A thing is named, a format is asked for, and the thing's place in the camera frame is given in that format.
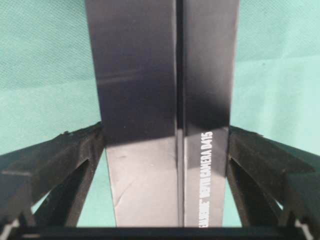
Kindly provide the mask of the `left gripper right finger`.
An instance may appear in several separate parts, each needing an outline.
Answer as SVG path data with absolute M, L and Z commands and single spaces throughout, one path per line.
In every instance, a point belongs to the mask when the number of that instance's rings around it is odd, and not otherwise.
M 229 129 L 227 178 L 243 226 L 320 226 L 320 157 Z

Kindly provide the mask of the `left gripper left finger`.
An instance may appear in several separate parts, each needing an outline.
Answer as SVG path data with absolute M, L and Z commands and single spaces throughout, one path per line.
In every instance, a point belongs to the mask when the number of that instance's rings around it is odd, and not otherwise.
M 104 147 L 97 123 L 1 155 L 1 225 L 76 226 Z

